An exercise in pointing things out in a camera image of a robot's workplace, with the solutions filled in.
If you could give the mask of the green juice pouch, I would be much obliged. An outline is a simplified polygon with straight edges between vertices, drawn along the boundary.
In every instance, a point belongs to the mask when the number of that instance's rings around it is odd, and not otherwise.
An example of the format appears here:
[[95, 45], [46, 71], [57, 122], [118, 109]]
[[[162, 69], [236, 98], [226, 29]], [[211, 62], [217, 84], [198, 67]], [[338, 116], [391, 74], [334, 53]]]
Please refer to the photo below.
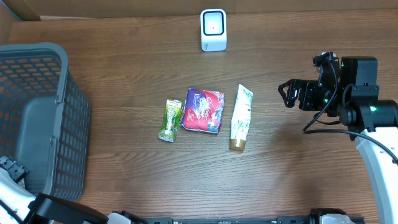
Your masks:
[[182, 102], [180, 100], [167, 99], [164, 119], [158, 138], [166, 142], [174, 142], [182, 116]]

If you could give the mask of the red purple snack packet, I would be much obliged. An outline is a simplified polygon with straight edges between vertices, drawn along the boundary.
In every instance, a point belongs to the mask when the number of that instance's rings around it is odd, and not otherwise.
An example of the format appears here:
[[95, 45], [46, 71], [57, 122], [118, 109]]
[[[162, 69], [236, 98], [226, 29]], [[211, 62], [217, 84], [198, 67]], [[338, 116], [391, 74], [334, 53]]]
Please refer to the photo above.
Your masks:
[[191, 131], [218, 134], [223, 110], [223, 92], [190, 88], [187, 91], [181, 125]]

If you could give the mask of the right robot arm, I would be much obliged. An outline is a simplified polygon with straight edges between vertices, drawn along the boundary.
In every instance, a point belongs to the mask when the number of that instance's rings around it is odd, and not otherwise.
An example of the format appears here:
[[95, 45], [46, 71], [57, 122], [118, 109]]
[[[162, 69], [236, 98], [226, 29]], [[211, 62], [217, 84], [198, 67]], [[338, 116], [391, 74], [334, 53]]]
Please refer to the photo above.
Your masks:
[[299, 101], [300, 110], [315, 112], [305, 134], [316, 133], [311, 125], [322, 114], [347, 127], [337, 132], [349, 135], [364, 161], [380, 223], [397, 223], [397, 103], [379, 99], [377, 59], [323, 52], [313, 57], [313, 64], [318, 80], [279, 85], [285, 106], [293, 108]]

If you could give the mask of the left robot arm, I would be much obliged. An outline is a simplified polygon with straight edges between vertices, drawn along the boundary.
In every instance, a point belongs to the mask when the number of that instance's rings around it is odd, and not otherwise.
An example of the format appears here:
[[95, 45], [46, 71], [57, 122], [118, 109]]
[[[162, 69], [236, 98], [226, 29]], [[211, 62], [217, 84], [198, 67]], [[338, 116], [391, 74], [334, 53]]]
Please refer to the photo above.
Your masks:
[[17, 161], [1, 157], [1, 223], [147, 223], [125, 211], [105, 215], [51, 195], [35, 196], [19, 184], [27, 173]]

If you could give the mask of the white tube with gold cap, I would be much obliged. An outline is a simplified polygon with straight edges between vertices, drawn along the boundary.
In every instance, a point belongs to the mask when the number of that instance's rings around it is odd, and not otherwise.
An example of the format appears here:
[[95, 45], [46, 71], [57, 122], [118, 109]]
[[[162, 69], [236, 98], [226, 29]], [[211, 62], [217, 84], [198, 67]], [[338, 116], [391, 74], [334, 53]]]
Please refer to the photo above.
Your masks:
[[229, 148], [243, 151], [251, 123], [253, 92], [242, 84], [238, 85], [233, 115], [231, 118], [231, 132]]

